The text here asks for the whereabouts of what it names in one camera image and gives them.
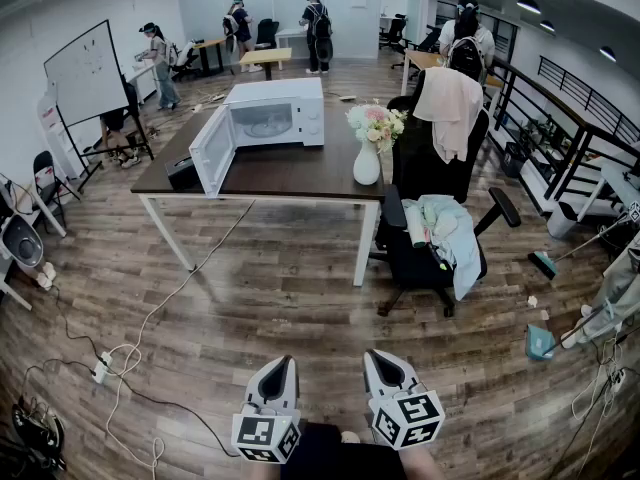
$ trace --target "whiteboard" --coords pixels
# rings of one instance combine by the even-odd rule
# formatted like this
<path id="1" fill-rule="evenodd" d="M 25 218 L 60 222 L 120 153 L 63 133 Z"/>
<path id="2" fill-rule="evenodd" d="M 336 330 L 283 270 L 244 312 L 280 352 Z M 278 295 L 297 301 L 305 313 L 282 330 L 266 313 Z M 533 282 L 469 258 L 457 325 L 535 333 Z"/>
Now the whiteboard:
<path id="1" fill-rule="evenodd" d="M 129 103 L 120 79 L 109 21 L 85 32 L 44 63 L 67 126 Z"/>

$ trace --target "broom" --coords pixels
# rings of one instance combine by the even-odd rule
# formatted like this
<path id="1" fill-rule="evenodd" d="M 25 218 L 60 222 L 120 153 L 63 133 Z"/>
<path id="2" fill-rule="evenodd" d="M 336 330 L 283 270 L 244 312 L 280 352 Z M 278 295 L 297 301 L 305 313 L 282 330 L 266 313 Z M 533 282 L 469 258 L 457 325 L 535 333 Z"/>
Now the broom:
<path id="1" fill-rule="evenodd" d="M 587 240 L 582 245 L 576 247 L 575 249 L 570 250 L 567 254 L 563 254 L 562 256 L 560 256 L 555 260 L 549 258 L 544 252 L 541 252 L 541 251 L 531 252 L 527 256 L 527 258 L 529 258 L 529 261 L 533 263 L 536 267 L 538 267 L 545 276 L 547 276 L 549 279 L 553 279 L 558 273 L 558 269 L 556 268 L 556 263 L 567 258 L 568 256 L 571 256 L 574 252 L 577 252 L 583 247 L 586 247 L 587 245 L 589 245 L 591 242 L 594 242 L 598 238 L 606 235 L 613 228 L 620 226 L 621 224 L 625 224 L 630 220 L 631 219 L 629 218 L 629 215 L 626 213 L 623 213 L 622 216 L 617 221 L 615 221 L 611 226 L 609 226 L 607 229 L 600 231 L 600 233 L 598 233 L 593 238 Z"/>

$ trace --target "open microwave door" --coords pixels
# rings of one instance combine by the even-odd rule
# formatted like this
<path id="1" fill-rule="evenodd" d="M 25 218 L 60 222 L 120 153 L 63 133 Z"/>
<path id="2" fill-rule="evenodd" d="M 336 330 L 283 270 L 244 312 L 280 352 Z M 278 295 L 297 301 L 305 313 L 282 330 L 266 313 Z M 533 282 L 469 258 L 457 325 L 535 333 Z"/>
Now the open microwave door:
<path id="1" fill-rule="evenodd" d="M 236 151 L 233 133 L 229 107 L 221 105 L 189 147 L 200 183 L 209 199 L 218 197 L 233 161 Z"/>

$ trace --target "office chair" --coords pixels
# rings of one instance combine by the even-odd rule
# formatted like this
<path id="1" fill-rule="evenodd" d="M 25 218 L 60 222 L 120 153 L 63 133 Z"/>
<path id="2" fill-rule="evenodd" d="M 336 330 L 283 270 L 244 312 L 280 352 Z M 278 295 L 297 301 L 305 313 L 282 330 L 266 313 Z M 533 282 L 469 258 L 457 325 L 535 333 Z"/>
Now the office chair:
<path id="1" fill-rule="evenodd" d="M 455 303 L 445 290 L 453 286 L 453 268 L 448 265 L 448 270 L 443 271 L 426 247 L 413 248 L 409 234 L 405 232 L 407 221 L 401 200 L 417 200 L 423 194 L 442 194 L 451 195 L 458 203 L 464 203 L 473 164 L 489 127 L 489 116 L 481 110 L 469 135 L 467 159 L 464 162 L 458 159 L 448 164 L 443 162 L 433 149 L 431 123 L 411 115 L 422 93 L 424 78 L 423 71 L 413 96 L 394 98 L 387 107 L 408 110 L 409 118 L 404 132 L 393 146 L 393 179 L 385 194 L 375 239 L 378 249 L 386 252 L 369 254 L 372 259 L 389 263 L 397 285 L 391 299 L 378 309 L 381 316 L 387 316 L 404 291 L 411 288 L 435 290 L 445 304 L 445 317 L 453 316 Z M 474 228 L 476 237 L 500 215 L 509 226 L 520 225 L 518 211 L 504 192 L 498 188 L 490 188 L 489 194 L 495 204 Z M 479 243 L 478 250 L 481 268 L 478 279 L 481 279 L 487 273 L 487 262 Z"/>
<path id="2" fill-rule="evenodd" d="M 256 50 L 270 50 L 276 47 L 276 32 L 280 26 L 279 21 L 264 19 L 258 23 L 258 39 L 256 40 Z"/>
<path id="3" fill-rule="evenodd" d="M 56 168 L 53 165 L 53 157 L 51 156 L 51 153 L 49 151 L 43 151 L 33 159 L 33 175 L 35 176 L 43 169 L 47 169 L 47 174 L 49 174 L 50 172 L 53 175 L 53 182 L 49 183 L 49 185 L 47 186 L 41 187 L 40 185 L 38 185 L 38 179 L 36 178 L 36 190 L 38 191 L 40 199 L 42 199 L 44 204 L 49 205 L 53 201 L 58 206 L 58 208 L 60 209 L 60 217 L 62 218 L 62 227 L 66 228 L 67 223 L 64 220 L 64 208 L 60 203 L 59 189 L 60 187 L 64 187 L 67 189 L 67 192 L 75 197 L 78 201 L 80 201 L 80 198 L 56 175 Z M 39 210 L 40 207 L 38 205 L 34 205 L 32 209 Z M 44 219 L 43 222 L 44 230 L 49 233 L 49 230 L 47 229 L 47 219 Z"/>
<path id="4" fill-rule="evenodd" d="M 191 67 L 193 61 L 198 58 L 198 55 L 193 53 L 194 46 L 195 41 L 192 39 L 180 51 L 175 66 L 171 66 L 172 71 L 176 73 L 176 75 L 173 77 L 174 81 L 179 82 L 187 75 L 196 75 L 198 73 L 198 69 L 194 69 Z"/>
<path id="5" fill-rule="evenodd" d="M 402 39 L 402 31 L 406 25 L 407 17 L 404 14 L 396 14 L 396 17 L 391 20 L 389 32 L 383 32 L 384 29 L 380 27 L 378 50 L 382 50 L 384 46 L 393 48 L 393 45 L 398 44 Z"/>
<path id="6" fill-rule="evenodd" d="M 440 33 L 442 32 L 442 29 L 432 27 L 431 25 L 427 25 L 427 28 L 431 29 L 431 32 L 420 44 L 416 45 L 415 43 L 412 43 L 408 39 L 402 39 L 402 41 L 405 42 L 404 47 L 398 43 L 397 45 L 395 45 L 394 50 L 397 51 L 398 53 L 401 53 L 403 56 L 404 56 L 404 51 L 407 48 L 409 48 L 409 46 L 411 46 L 414 49 L 414 51 L 417 50 L 419 52 L 426 52 L 426 53 L 439 53 L 440 49 L 438 47 L 438 39 L 440 38 Z M 395 69 L 396 66 L 403 67 L 404 62 L 398 62 L 397 64 L 392 64 L 391 69 Z M 416 66 L 413 63 L 411 63 L 409 67 L 418 69 L 418 66 Z M 412 73 L 410 79 L 413 80 L 418 75 L 419 72 L 420 70 L 416 71 L 415 73 Z"/>

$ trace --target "ceiling light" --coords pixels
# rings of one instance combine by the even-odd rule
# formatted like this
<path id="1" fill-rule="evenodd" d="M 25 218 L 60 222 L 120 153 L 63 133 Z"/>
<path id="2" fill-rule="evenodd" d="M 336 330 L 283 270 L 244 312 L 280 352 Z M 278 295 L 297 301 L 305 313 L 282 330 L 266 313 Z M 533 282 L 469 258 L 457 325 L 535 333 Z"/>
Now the ceiling light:
<path id="1" fill-rule="evenodd" d="M 550 21 L 544 20 L 540 22 L 540 26 L 542 28 L 546 28 L 549 32 L 555 32 L 556 29 L 553 28 L 553 24 Z"/>
<path id="2" fill-rule="evenodd" d="M 613 62 L 616 62 L 616 55 L 615 53 L 613 53 L 613 50 L 608 46 L 603 46 L 602 48 L 600 48 L 600 53 L 604 55 L 607 59 L 612 60 Z"/>
<path id="3" fill-rule="evenodd" d="M 534 14 L 540 14 L 540 8 L 533 0 L 518 0 L 518 5 Z"/>

